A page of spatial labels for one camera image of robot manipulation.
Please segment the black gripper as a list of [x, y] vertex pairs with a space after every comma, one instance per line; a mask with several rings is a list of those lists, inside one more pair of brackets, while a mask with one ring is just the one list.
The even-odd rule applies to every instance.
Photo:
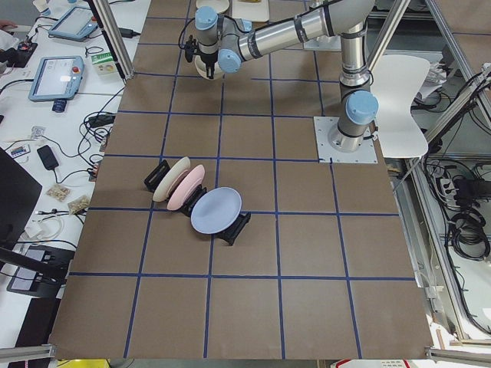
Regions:
[[215, 74], [215, 63], [217, 62], [217, 53], [201, 54], [200, 59], [204, 63], [206, 78], [213, 79]]

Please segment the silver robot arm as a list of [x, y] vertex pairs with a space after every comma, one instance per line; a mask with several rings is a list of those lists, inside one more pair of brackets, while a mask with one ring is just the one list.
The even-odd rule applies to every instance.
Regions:
[[356, 110], [362, 90], [368, 90], [371, 72], [365, 55], [366, 19], [373, 1], [323, 1], [308, 11], [252, 28], [250, 21], [218, 14], [213, 8], [198, 8], [194, 17], [196, 34], [184, 45], [188, 62], [200, 58], [206, 78], [215, 69], [227, 74], [239, 71], [243, 63], [262, 58], [295, 44], [321, 36], [341, 38], [341, 101], [344, 112], [338, 121], [342, 137], [357, 139], [364, 135], [377, 111]]

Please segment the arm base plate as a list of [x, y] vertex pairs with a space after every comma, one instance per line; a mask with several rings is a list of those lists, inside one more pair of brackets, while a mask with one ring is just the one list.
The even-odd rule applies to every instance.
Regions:
[[315, 139], [320, 163], [377, 164], [374, 141], [369, 129], [358, 138], [338, 130], [338, 117], [314, 117]]
[[310, 51], [341, 51], [341, 37], [337, 36], [319, 36], [303, 44], [304, 50]]

